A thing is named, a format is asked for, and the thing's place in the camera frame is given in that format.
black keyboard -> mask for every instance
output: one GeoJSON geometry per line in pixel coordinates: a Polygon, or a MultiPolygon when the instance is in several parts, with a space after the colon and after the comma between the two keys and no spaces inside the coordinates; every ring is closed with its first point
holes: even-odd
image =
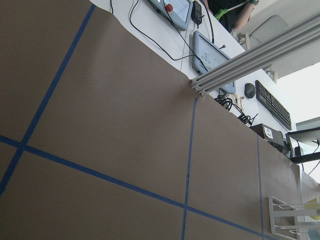
{"type": "Polygon", "coordinates": [[[284,106],[258,80],[255,81],[255,89],[256,99],[287,129],[291,130],[290,114],[284,106]]]}

black computer mouse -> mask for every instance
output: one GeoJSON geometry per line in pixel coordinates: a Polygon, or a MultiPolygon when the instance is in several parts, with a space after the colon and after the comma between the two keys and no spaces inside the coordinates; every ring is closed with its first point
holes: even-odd
{"type": "Polygon", "coordinates": [[[256,87],[252,83],[246,83],[244,85],[244,95],[248,99],[252,99],[256,95],[256,87]]]}

person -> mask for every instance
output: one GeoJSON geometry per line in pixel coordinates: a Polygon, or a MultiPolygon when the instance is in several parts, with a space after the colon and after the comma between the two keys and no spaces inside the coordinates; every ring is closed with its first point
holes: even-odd
{"type": "Polygon", "coordinates": [[[258,4],[259,0],[202,0],[204,5],[213,15],[216,15],[220,9],[230,9],[241,3],[247,2],[245,5],[237,7],[234,10],[228,11],[224,14],[219,22],[224,26],[228,32],[232,29],[238,31],[249,21],[251,12],[258,4]]]}

blue grid line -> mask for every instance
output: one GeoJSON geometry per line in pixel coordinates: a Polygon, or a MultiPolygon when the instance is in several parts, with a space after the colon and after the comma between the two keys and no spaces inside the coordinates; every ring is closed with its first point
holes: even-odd
{"type": "Polygon", "coordinates": [[[2,135],[0,135],[0,142],[2,142],[4,144],[8,144],[8,145],[10,145],[12,147],[16,147],[16,148],[18,148],[20,145],[20,142],[13,140],[13,139],[10,139],[8,137],[2,136],[2,135]]]}
{"type": "MultiPolygon", "coordinates": [[[[5,144],[9,144],[9,143],[12,143],[12,142],[16,142],[10,138],[7,138],[7,137],[3,137],[0,135],[0,140],[1,139],[5,139],[5,141],[1,141],[5,144]]],[[[138,186],[135,186],[135,185],[132,185],[130,183],[127,183],[125,181],[122,181],[122,180],[119,180],[119,179],[116,179],[114,177],[111,177],[111,176],[108,176],[106,174],[103,174],[103,173],[100,173],[98,171],[95,171],[93,169],[90,169],[88,167],[85,167],[85,166],[82,166],[82,165],[79,165],[79,164],[76,164],[74,162],[71,162],[71,161],[68,161],[66,159],[63,159],[61,157],[58,157],[58,156],[55,156],[55,155],[52,155],[50,153],[47,153],[45,151],[42,151],[42,150],[39,150],[37,148],[34,148],[34,147],[31,147],[31,146],[26,146],[25,147],[25,151],[28,152],[28,153],[31,153],[31,154],[34,154],[36,156],[39,156],[39,157],[42,157],[42,158],[45,158],[47,160],[50,160],[50,161],[53,161],[53,162],[56,162],[58,164],[61,164],[61,165],[64,165],[66,167],[69,167],[69,168],[72,168],[72,169],[75,169],[75,170],[78,170],[78,171],[81,171],[83,173],[86,173],[86,174],[89,174],[91,176],[94,176],[94,177],[97,177],[97,178],[100,178],[100,179],[103,179],[105,181],[108,181],[110,183],[114,183],[114,184],[117,184],[121,187],[124,187],[124,188],[127,188],[127,189],[130,189],[130,190],[133,190],[135,192],[139,192],[141,194],[144,194],[144,195],[147,195],[149,197],[152,197],[152,198],[155,198],[155,199],[158,199],[162,202],[165,202],[165,203],[168,203],[168,204],[171,204],[171,205],[174,205],[176,207],[179,207],[181,209],[184,209],[185,208],[185,205],[180,203],[180,202],[177,202],[177,201],[174,201],[172,199],[169,199],[167,197],[164,197],[164,196],[160,196],[156,193],[153,193],[151,191],[148,191],[148,190],[145,190],[141,187],[138,187],[138,186]]],[[[190,207],[190,206],[187,206],[187,211],[190,211],[190,212],[193,212],[195,214],[198,214],[198,215],[201,215],[201,216],[204,216],[204,217],[207,217],[207,218],[210,218],[212,220],[215,220],[215,221],[218,221],[220,223],[223,223],[223,224],[226,224],[226,225],[229,225],[231,227],[235,227],[237,229],[240,229],[240,230],[243,230],[245,232],[249,232],[249,233],[252,233],[252,234],[255,234],[255,235],[258,235],[258,236],[262,236],[262,237],[265,237],[266,239],[269,239],[269,240],[277,240],[276,238],[273,238],[273,237],[270,237],[270,236],[267,236],[267,235],[263,235],[262,233],[258,232],[258,231],[255,231],[255,230],[252,230],[250,228],[247,228],[247,227],[244,227],[244,226],[241,226],[239,224],[236,224],[234,222],[231,222],[229,220],[225,220],[221,217],[217,217],[215,215],[212,215],[210,213],[207,213],[207,212],[204,212],[204,211],[201,211],[201,210],[198,210],[196,208],[193,208],[193,207],[190,207]]]]}
{"type": "Polygon", "coordinates": [[[31,121],[30,125],[28,126],[24,136],[23,136],[22,141],[19,144],[18,149],[16,150],[16,152],[15,152],[15,154],[9,164],[9,167],[5,171],[4,176],[0,182],[0,196],[5,191],[6,186],[7,186],[8,182],[9,182],[9,180],[10,180],[10,178],[11,178],[11,176],[12,176],[12,174],[13,174],[13,172],[14,172],[14,170],[15,170],[15,168],[21,158],[21,155],[24,152],[25,147],[26,147],[31,135],[33,134],[33,132],[34,132],[34,130],[35,130],[40,118],[41,118],[41,115],[44,112],[44,110],[45,110],[63,72],[64,72],[64,70],[66,69],[66,66],[67,66],[67,64],[68,64],[77,44],[78,44],[78,42],[84,32],[89,20],[90,20],[90,17],[92,16],[92,13],[94,12],[95,7],[96,6],[94,4],[92,4],[91,7],[89,8],[78,32],[76,33],[67,53],[66,53],[61,65],[59,67],[59,69],[57,70],[44,98],[42,99],[40,106],[38,107],[35,115],[33,116],[33,119],[31,121]]]}
{"type": "Polygon", "coordinates": [[[198,98],[196,98],[194,100],[193,111],[192,111],[188,163],[187,163],[186,180],[185,180],[185,196],[184,196],[184,208],[183,208],[183,221],[182,221],[181,240],[185,239],[185,233],[186,233],[187,207],[188,207],[189,181],[190,181],[190,167],[191,167],[192,144],[193,144],[193,139],[194,139],[194,128],[195,128],[195,116],[196,116],[197,102],[198,102],[198,98]]]}
{"type": "Polygon", "coordinates": [[[259,135],[256,135],[256,149],[258,155],[258,179],[259,179],[259,200],[260,200],[260,218],[261,218],[261,232],[262,232],[262,240],[264,240],[264,211],[262,208],[262,188],[261,188],[261,165],[260,165],[260,147],[259,147],[259,135]]]}

red button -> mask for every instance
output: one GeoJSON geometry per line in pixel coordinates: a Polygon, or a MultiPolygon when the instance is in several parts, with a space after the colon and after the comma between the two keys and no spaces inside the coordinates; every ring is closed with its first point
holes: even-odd
{"type": "Polygon", "coordinates": [[[170,3],[165,6],[165,10],[168,13],[170,13],[173,9],[174,9],[174,7],[170,3]]]}

